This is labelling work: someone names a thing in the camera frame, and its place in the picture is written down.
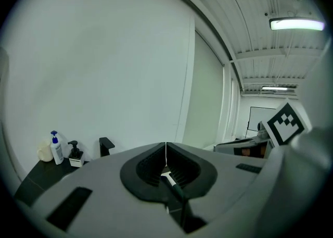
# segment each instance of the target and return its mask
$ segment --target black countertop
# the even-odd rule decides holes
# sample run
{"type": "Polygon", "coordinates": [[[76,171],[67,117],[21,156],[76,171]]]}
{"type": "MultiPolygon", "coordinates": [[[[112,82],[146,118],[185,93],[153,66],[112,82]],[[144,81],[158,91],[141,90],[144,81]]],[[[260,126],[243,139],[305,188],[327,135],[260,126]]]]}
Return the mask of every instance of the black countertop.
{"type": "Polygon", "coordinates": [[[59,182],[65,175],[77,169],[79,168],[70,165],[68,158],[64,158],[63,162],[59,165],[54,160],[50,162],[40,160],[22,181],[14,198],[31,206],[47,189],[59,182]]]}

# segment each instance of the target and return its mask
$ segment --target ceiling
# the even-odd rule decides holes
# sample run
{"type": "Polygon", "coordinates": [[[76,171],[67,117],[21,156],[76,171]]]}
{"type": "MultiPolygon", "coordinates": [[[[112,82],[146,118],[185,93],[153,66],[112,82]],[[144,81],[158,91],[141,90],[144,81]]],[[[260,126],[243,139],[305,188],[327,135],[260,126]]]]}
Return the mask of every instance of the ceiling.
{"type": "Polygon", "coordinates": [[[298,16],[323,20],[313,0],[191,1],[205,10],[204,14],[223,33],[221,37],[232,56],[230,63],[235,64],[242,95],[263,95],[260,90],[264,85],[297,87],[329,44],[325,31],[270,29],[271,18],[298,16]]]}

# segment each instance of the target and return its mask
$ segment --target blue pump cap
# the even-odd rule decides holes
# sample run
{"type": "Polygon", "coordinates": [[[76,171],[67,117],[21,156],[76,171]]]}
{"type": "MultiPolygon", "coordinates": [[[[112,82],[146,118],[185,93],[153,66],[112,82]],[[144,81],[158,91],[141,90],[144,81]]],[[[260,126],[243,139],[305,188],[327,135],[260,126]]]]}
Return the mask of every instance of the blue pump cap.
{"type": "Polygon", "coordinates": [[[57,144],[58,143],[58,138],[56,138],[57,131],[52,131],[51,134],[53,135],[52,137],[52,143],[57,144]]]}

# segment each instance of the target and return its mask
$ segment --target cup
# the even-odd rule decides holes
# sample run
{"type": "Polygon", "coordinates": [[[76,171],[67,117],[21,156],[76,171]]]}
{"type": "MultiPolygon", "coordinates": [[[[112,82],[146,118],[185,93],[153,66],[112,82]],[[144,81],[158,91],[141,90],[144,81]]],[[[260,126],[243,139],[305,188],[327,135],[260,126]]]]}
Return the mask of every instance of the cup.
{"type": "Polygon", "coordinates": [[[51,141],[42,141],[38,145],[37,156],[41,161],[49,162],[53,159],[51,141]]]}

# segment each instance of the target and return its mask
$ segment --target ceiling light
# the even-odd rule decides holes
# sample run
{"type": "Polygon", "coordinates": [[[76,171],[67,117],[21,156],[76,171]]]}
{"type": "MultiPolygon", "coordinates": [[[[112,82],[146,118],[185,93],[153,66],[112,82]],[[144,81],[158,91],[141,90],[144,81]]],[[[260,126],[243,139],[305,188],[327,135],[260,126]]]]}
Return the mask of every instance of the ceiling light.
{"type": "Polygon", "coordinates": [[[286,87],[270,87],[270,86],[263,86],[262,90],[277,90],[277,91],[286,91],[288,88],[286,87]]]}
{"type": "Polygon", "coordinates": [[[272,30],[309,29],[322,31],[325,24],[321,21],[306,18],[276,18],[270,19],[270,27],[272,30]]]}

